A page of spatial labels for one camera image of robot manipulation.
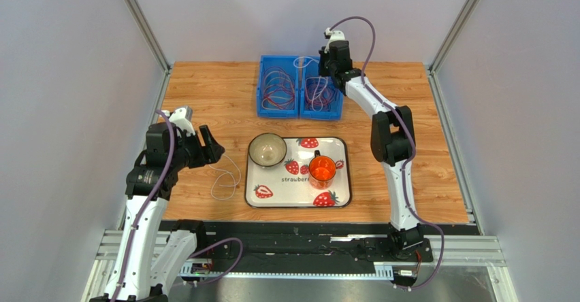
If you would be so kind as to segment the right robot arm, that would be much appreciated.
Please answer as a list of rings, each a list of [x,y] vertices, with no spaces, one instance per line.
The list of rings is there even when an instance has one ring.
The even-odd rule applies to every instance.
[[[424,234],[415,214],[411,180],[416,155],[412,112],[408,106],[398,106],[382,96],[364,72],[353,66],[347,40],[331,39],[319,54],[319,74],[331,78],[334,86],[370,118],[370,149],[383,167],[390,199],[393,231],[389,249],[395,258],[413,256]]]

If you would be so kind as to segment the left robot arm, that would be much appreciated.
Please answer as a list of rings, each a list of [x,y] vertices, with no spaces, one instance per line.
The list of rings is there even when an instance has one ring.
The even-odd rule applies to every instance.
[[[146,149],[126,179],[125,225],[115,266],[94,301],[168,301],[186,260],[208,242],[202,221],[177,220],[163,250],[154,255],[172,189],[181,170],[217,163],[224,152],[206,125],[198,130],[176,122],[149,127]]]

